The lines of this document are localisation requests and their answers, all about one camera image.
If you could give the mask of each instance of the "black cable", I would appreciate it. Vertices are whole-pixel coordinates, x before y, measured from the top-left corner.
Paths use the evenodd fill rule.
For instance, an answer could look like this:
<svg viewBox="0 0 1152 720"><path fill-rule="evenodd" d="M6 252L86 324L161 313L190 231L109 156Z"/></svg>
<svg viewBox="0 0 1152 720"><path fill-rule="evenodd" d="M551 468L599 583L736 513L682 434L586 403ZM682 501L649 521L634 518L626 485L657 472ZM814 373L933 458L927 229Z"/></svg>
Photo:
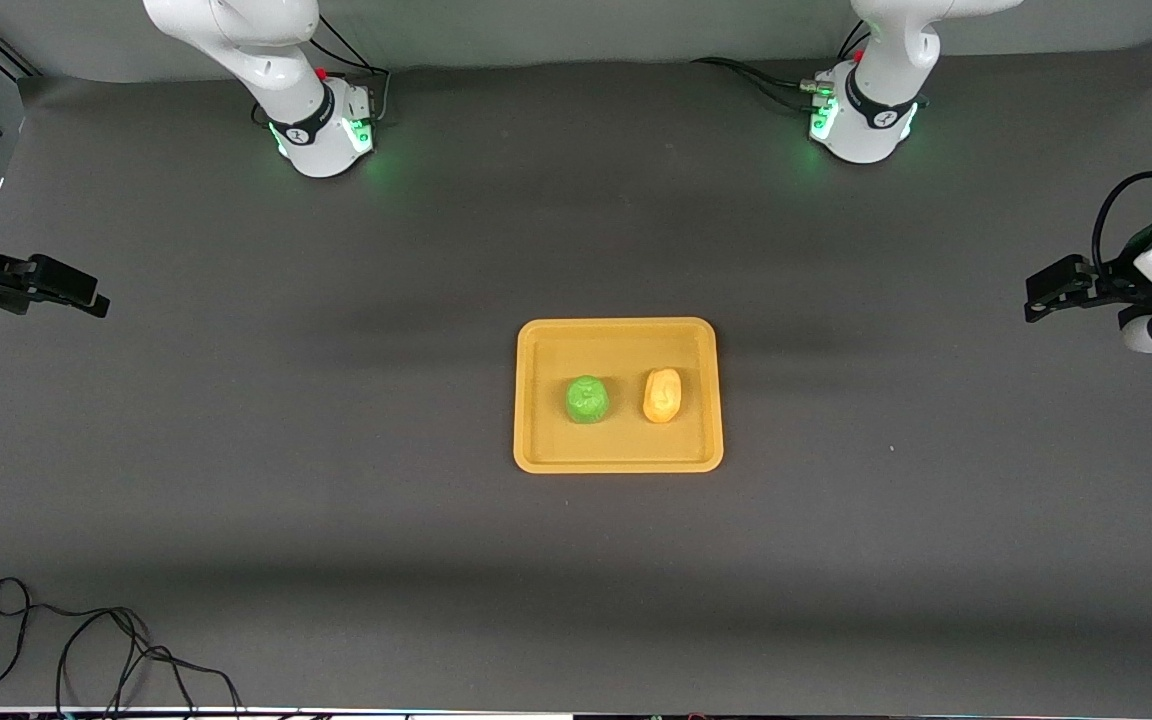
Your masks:
<svg viewBox="0 0 1152 720"><path fill-rule="evenodd" d="M851 28L851 32L847 33L847 37L842 40L842 45L838 46L838 59L844 59L847 55L847 44L851 41L851 37L856 35L856 31L864 26L865 20L859 20L856 22L855 26Z"/></svg>
<svg viewBox="0 0 1152 720"><path fill-rule="evenodd" d="M252 124L265 127L270 122L270 114L265 115L265 122L260 122L260 120L256 118L257 109L265 111L264 108L262 108L260 103L252 103L252 111L251 111Z"/></svg>
<svg viewBox="0 0 1152 720"><path fill-rule="evenodd" d="M353 45L349 44L349 41L342 35L340 35L340 32L335 31L335 28L332 25L332 20L325 18L321 14L319 14L319 20L323 20L323 24L326 28L328 28L328 31L338 37L338 40L340 40L340 45L344 45L346 47L348 47L349 53L353 53L353 55L358 59L358 61L362 63L362 67L371 69L371 63L366 59L364 59L363 55L358 54L358 51L354 50Z"/></svg>
<svg viewBox="0 0 1152 720"><path fill-rule="evenodd" d="M847 50L842 51L842 54L838 55L838 59L842 60L846 59L847 55L851 55L856 51L856 47L859 47L861 43L865 41L869 37L870 33L866 32L865 35L862 35L861 37L856 38L856 41L852 41L852 44L849 47L847 47Z"/></svg>
<svg viewBox="0 0 1152 720"><path fill-rule="evenodd" d="M364 70L369 70L372 74L376 74L376 68L372 68L371 65L361 65L361 63L355 63L355 61L353 60L347 60L346 58L342 58L333 53L333 51L326 50L326 47L324 47L320 41L314 40L314 38L312 37L310 38L310 45L314 46L317 51L319 51L319 53L323 53L324 55L332 58L333 60L338 60L340 61L340 63L349 65L349 67L351 68L361 68Z"/></svg>
<svg viewBox="0 0 1152 720"><path fill-rule="evenodd" d="M36 611L48 611L51 614L60 615L63 617L83 617L82 624L78 629L74 630L69 635L69 639L65 642L65 646L60 651L60 660L56 664L56 682L55 682L55 711L56 715L63 715L63 697L61 697L61 683L63 683L65 676L67 676L67 664L69 660L69 651L73 649L74 643L78 641L78 637L83 632L88 631L96 621L103 617L108 617L113 621L114 626L120 632L127 635L128 638L128 655L123 661L123 669L119 673L119 682L113 697L109 698L109 705L106 706L106 715L115 717L118 715L120 706L122 706L123 691L127 687L129 680L131 680L136 667L141 665L142 660L150 660L151 662L161 662L172 667L175 680L177 681L177 689L180 691L180 697L189 706L191 714L196 711L197 705L194 698L189 696L188 688L185 688L184 679L180 675L180 670L195 670L195 673L204 673L211 675L218 675L225 682L225 688L228 689L230 702L234 706L234 717L238 717L238 707L243 706L242 698L238 697L238 689L234 687L233 680L229 675L225 674L222 670L212 669L212 667L205 667L202 665L196 665L194 662L188 662L187 660L180 660L179 657L172 654L165 646L160 644L152 644L147 636L147 626L145 620L141 619L141 615L136 614L136 611L129 609L129 607L113 606L113 607L97 607L92 611L65 611L55 605L50 605L48 602L33 602L33 598L29 597L29 588L26 584L18 578L1 578L0 579L0 593L3 592L6 585L13 584L18 589L20 596L22 596L22 605L20 605L17 611L5 611L3 606L0 605L0 616L3 617L20 617L20 627L17 630L17 642L15 642L15 651L12 653L12 660L8 666L5 667L0 673L0 682L8 676L17 661L20 660L20 651L24 647L24 637L26 637L26 629L29 626L29 619L33 615Z"/></svg>
<svg viewBox="0 0 1152 720"><path fill-rule="evenodd" d="M1128 304L1132 305L1137 304L1139 300L1128 296L1128 293L1124 293L1123 288L1120 288L1114 282L1114 279L1105 273L1105 263L1101 260L1101 234L1105 232L1106 220L1111 217L1111 209L1114 206L1114 200L1119 199L1119 196L1123 195L1123 191L1128 187L1144 181L1144 179L1152 179L1152 170L1134 174L1134 176L1124 179L1123 182L1116 184L1114 190L1111 190L1111 195L1106 196L1106 199L1101 205L1100 213L1096 214L1096 225L1093 225L1092 228L1092 266L1096 268L1097 276L1105 281L1105 286L1108 288L1108 291L1111 291L1111 295L1114 295L1117 300L1128 302Z"/></svg>
<svg viewBox="0 0 1152 720"><path fill-rule="evenodd" d="M719 68L730 69L733 73L736 73L737 76L745 78L750 85L755 86L755 90L758 90L764 96L767 96L768 99L776 103L776 105L781 105L782 108L799 111L799 113L812 113L812 111L814 111L812 105L791 103L786 100L785 97L781 97L780 94L774 94L771 88L763 85L763 82L759 81L776 83L778 88L795 88L795 90L797 90L797 83L791 84L788 81L770 76L767 73L764 73L758 68L750 67L750 65L741 63L737 60L728 60L727 58L698 58L692 60L692 63L717 65Z"/></svg>
<svg viewBox="0 0 1152 720"><path fill-rule="evenodd" d="M718 58L714 55L708 55L705 58L696 58L695 60L692 60L692 63L718 65L718 67L732 68L733 70L738 70L740 73L749 73L751 74L751 76L755 76L756 78L765 83L768 83L768 85L774 85L778 88L790 88L791 90L797 90L797 88L799 88L799 83L797 83L796 81L779 78L776 76L773 76L773 74L767 74L758 68L755 68L753 65L741 63L740 60L732 60L730 58Z"/></svg>

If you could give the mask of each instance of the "green play dough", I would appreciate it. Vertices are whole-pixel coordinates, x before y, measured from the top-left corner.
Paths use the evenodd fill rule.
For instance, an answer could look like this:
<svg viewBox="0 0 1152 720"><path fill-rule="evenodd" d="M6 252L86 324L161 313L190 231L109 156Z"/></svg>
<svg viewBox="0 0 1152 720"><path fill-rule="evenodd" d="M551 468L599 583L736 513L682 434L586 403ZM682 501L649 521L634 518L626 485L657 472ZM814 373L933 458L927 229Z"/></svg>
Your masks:
<svg viewBox="0 0 1152 720"><path fill-rule="evenodd" d="M593 376L581 376L567 386L567 415L576 423L601 420L609 406L607 388Z"/></svg>

